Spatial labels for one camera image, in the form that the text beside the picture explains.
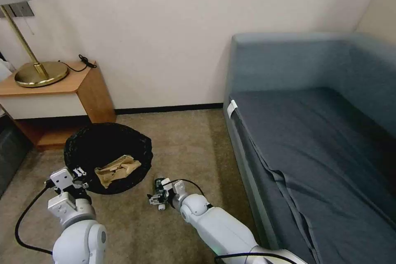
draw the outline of brown paper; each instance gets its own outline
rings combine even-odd
[[[95,173],[102,186],[107,189],[113,180],[127,177],[140,165],[141,163],[130,155],[123,155],[102,168],[96,167]]]

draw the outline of wall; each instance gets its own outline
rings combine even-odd
[[[370,0],[33,0],[17,23],[41,60],[96,59],[116,108],[221,102],[230,38],[351,31]],[[0,50],[28,56],[5,20]]]
[[[372,0],[358,31],[396,43],[396,0]]]

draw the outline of baseboard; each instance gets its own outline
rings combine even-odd
[[[136,113],[159,113],[159,112],[170,112],[170,111],[188,111],[188,110],[221,109],[221,108],[223,108],[222,103],[143,107],[143,108],[120,108],[115,110],[115,114],[121,115],[121,114],[136,114]]]

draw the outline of black garbage bag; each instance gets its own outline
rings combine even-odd
[[[123,179],[112,181],[106,189],[95,174],[122,155],[131,155],[141,165]],[[122,193],[140,183],[151,167],[151,139],[121,124],[100,123],[86,126],[66,141],[65,164],[70,171],[80,167],[87,174],[79,177],[87,182],[87,190],[104,195]]]

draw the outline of carpet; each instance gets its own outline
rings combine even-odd
[[[119,115],[117,122],[150,137],[154,158],[134,188],[113,196],[90,193],[97,220],[108,232],[105,263],[213,263],[214,253],[176,210],[159,212],[148,204],[146,194],[158,174],[196,182],[210,203],[246,224],[258,240],[221,110]],[[1,263],[53,263],[49,255],[17,245],[14,226],[43,182],[63,166],[62,150],[33,150],[26,157],[0,200]],[[192,185],[187,190],[197,192]],[[61,233],[58,219],[47,211],[53,196],[47,191],[26,215],[20,228],[26,243],[52,249]]]

